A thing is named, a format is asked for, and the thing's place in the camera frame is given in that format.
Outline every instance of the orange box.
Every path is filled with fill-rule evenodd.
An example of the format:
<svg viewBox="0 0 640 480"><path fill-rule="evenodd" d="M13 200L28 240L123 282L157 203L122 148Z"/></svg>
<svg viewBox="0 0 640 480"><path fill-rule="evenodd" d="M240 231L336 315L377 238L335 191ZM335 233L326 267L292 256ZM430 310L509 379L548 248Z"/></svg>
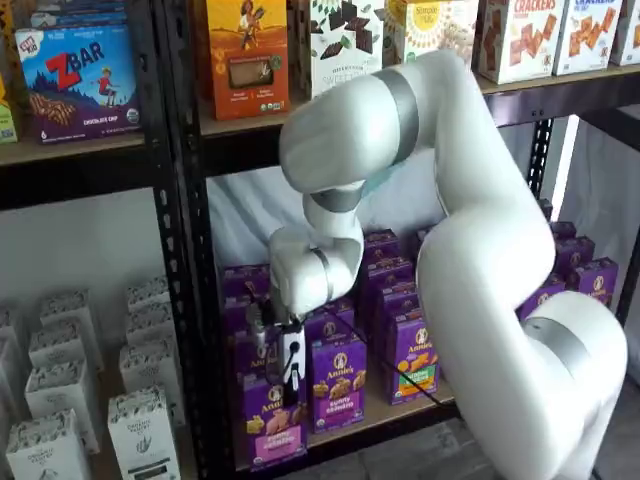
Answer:
<svg viewBox="0 0 640 480"><path fill-rule="evenodd" d="M214 115L289 109L287 10L282 0L207 0Z"/></svg>

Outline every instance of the floor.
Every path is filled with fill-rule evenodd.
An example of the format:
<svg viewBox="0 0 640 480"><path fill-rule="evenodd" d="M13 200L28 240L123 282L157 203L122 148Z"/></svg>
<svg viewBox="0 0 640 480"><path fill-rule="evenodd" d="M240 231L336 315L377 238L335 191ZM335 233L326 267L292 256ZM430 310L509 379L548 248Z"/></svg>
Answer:
<svg viewBox="0 0 640 480"><path fill-rule="evenodd" d="M640 387L625 383L596 470L602 480L640 472ZM499 480L463 422L450 421L325 462L282 480Z"/></svg>

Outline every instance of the cracker box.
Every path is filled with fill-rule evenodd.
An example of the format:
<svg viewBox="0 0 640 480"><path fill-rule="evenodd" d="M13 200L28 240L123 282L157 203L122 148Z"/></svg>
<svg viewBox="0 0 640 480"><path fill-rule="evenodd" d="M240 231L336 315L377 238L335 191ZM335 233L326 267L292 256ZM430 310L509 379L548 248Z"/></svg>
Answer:
<svg viewBox="0 0 640 480"><path fill-rule="evenodd" d="M89 454L100 452L104 431L93 375L83 360L34 368L25 389L34 418L68 408L76 412L80 437Z"/></svg>
<svg viewBox="0 0 640 480"><path fill-rule="evenodd" d="M140 127L127 25L18 30L16 42L42 143L107 137Z"/></svg>
<svg viewBox="0 0 640 480"><path fill-rule="evenodd" d="M550 297L556 293L563 292L565 290L565 282L562 277L556 273L552 273L544 281L544 283L538 288L533 295L531 295L525 302L516 310L516 314L520 320L524 320L533 312L538 305L542 305L549 300Z"/></svg>
<svg viewBox="0 0 640 480"><path fill-rule="evenodd" d="M120 350L120 374L127 393L162 385L174 425L185 425L178 362L170 340L124 346Z"/></svg>
<svg viewBox="0 0 640 480"><path fill-rule="evenodd" d="M122 478L180 480L162 387L155 385L111 398L107 423Z"/></svg>
<svg viewBox="0 0 640 480"><path fill-rule="evenodd" d="M282 0L208 0L218 120L289 109L287 12Z"/></svg>
<svg viewBox="0 0 640 480"><path fill-rule="evenodd" d="M307 452L306 379L300 382L299 403L283 404L282 385L264 378L244 378L244 413L249 465L261 470Z"/></svg>
<svg viewBox="0 0 640 480"><path fill-rule="evenodd" d="M90 363L99 371L104 370L99 323L91 306L89 289L53 295L45 299L40 306L42 325L46 326L70 317L80 320L82 341L91 357Z"/></svg>
<svg viewBox="0 0 640 480"><path fill-rule="evenodd" d="M438 355L429 338L422 311L417 308L395 315L390 320L387 360L422 389L435 393L438 389ZM408 402L423 395L397 371L387 370L385 385L391 405Z"/></svg>
<svg viewBox="0 0 640 480"><path fill-rule="evenodd" d="M7 460L16 479L91 480L78 420L67 409L14 425Z"/></svg>
<svg viewBox="0 0 640 480"><path fill-rule="evenodd" d="M564 0L483 1L478 72L496 83L551 75Z"/></svg>
<svg viewBox="0 0 640 480"><path fill-rule="evenodd" d="M607 68L622 0L567 0L555 75Z"/></svg>
<svg viewBox="0 0 640 480"><path fill-rule="evenodd" d="M598 258L576 267L567 276L567 289L584 293L610 306L617 276L616 262L608 257Z"/></svg>
<svg viewBox="0 0 640 480"><path fill-rule="evenodd" d="M640 1L622 0L611 61L616 65L640 63Z"/></svg>
<svg viewBox="0 0 640 480"><path fill-rule="evenodd" d="M589 237L567 238L556 241L556 263L553 271L567 275L581 263L593 259L595 244Z"/></svg>

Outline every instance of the white box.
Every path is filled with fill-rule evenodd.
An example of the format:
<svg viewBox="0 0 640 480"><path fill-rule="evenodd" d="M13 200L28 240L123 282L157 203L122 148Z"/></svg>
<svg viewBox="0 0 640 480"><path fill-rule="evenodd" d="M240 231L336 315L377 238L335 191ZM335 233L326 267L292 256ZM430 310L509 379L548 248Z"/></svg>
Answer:
<svg viewBox="0 0 640 480"><path fill-rule="evenodd" d="M16 480L91 480L73 410L14 425L7 460Z"/></svg>
<svg viewBox="0 0 640 480"><path fill-rule="evenodd" d="M127 309L135 312L151 303L169 302L169 284L166 275L159 275L127 288Z"/></svg>
<svg viewBox="0 0 640 480"><path fill-rule="evenodd" d="M180 479L162 387L110 399L108 423L122 478Z"/></svg>
<svg viewBox="0 0 640 480"><path fill-rule="evenodd" d="M478 72L496 83L548 77L565 0L483 0Z"/></svg>
<svg viewBox="0 0 640 480"><path fill-rule="evenodd" d="M611 61L617 65L640 63L640 1L622 0Z"/></svg>
<svg viewBox="0 0 640 480"><path fill-rule="evenodd" d="M87 360L80 320L70 318L45 326L31 336L29 357L35 368Z"/></svg>
<svg viewBox="0 0 640 480"><path fill-rule="evenodd" d="M82 360L34 368L25 393L34 418L72 408L90 454L100 452L104 431L93 375Z"/></svg>
<svg viewBox="0 0 640 480"><path fill-rule="evenodd" d="M607 68L622 0L567 0L553 73Z"/></svg>
<svg viewBox="0 0 640 480"><path fill-rule="evenodd" d="M182 426L186 423L178 362L170 340L124 346L120 351L120 373L128 393L162 385L173 424Z"/></svg>
<svg viewBox="0 0 640 480"><path fill-rule="evenodd" d="M82 341L98 371L104 370L100 330L96 315L91 310L89 289L74 290L47 298L40 308L42 325L63 318L77 318L82 326Z"/></svg>

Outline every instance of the purple box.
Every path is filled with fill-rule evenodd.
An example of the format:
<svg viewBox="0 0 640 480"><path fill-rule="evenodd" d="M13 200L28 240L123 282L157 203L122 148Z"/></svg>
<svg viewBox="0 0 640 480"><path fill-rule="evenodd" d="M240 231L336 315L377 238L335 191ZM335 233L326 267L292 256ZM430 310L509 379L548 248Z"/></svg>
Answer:
<svg viewBox="0 0 640 480"><path fill-rule="evenodd" d="M576 267L567 276L567 289L584 293L610 306L617 276L616 262L609 257L598 258Z"/></svg>
<svg viewBox="0 0 640 480"><path fill-rule="evenodd" d="M542 305L549 297L565 290L565 283L557 273L552 273L544 283L516 310L520 320L524 320L538 305Z"/></svg>
<svg viewBox="0 0 640 480"><path fill-rule="evenodd" d="M334 335L311 345L309 382L315 433L346 427L364 418L367 347L357 335Z"/></svg>
<svg viewBox="0 0 640 480"><path fill-rule="evenodd" d="M556 241L556 263L553 271L568 275L581 263L593 259L595 244L589 237L567 238Z"/></svg>
<svg viewBox="0 0 640 480"><path fill-rule="evenodd" d="M307 452L306 385L300 383L300 402L285 408L282 385L264 378L244 378L244 412L252 471L268 468Z"/></svg>
<svg viewBox="0 0 640 480"><path fill-rule="evenodd" d="M391 319L387 332L387 360L428 393L438 390L438 355L429 338L422 311L416 308L396 315ZM423 395L397 371L387 369L385 385L391 405Z"/></svg>

